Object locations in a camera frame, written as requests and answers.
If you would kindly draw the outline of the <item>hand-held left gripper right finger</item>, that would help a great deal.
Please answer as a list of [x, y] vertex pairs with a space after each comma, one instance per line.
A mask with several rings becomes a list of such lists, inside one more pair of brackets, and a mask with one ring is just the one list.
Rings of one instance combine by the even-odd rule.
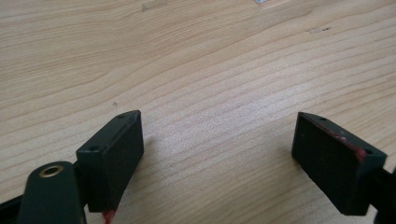
[[305, 112], [297, 116], [291, 155], [337, 210], [347, 216], [367, 213], [371, 177], [383, 168], [387, 158], [331, 120]]

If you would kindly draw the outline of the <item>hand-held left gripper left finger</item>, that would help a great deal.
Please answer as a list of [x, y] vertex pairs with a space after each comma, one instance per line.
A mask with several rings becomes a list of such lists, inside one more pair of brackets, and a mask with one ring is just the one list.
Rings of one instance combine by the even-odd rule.
[[90, 212], [116, 210], [144, 155], [141, 112], [117, 115], [77, 150]]

